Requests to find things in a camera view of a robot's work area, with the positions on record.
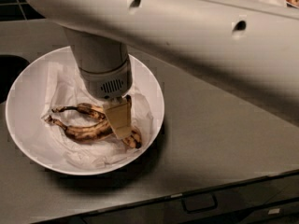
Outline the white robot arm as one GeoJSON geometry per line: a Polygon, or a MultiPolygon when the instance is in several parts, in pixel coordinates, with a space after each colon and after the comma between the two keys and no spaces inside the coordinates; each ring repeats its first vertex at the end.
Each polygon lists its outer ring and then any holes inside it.
{"type": "Polygon", "coordinates": [[[291,123],[299,120],[298,12],[245,0],[26,0],[64,27],[88,92],[122,96],[140,49],[291,123]]]}

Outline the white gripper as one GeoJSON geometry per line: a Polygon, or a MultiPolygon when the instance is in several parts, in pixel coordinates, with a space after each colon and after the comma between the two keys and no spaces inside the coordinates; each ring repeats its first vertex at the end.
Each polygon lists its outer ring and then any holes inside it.
{"type": "Polygon", "coordinates": [[[104,102],[104,113],[117,138],[128,137],[131,134],[131,105],[122,96],[133,84],[130,59],[127,58],[121,66],[104,73],[87,72],[82,68],[79,73],[92,97],[99,100],[112,99],[104,102]]]}

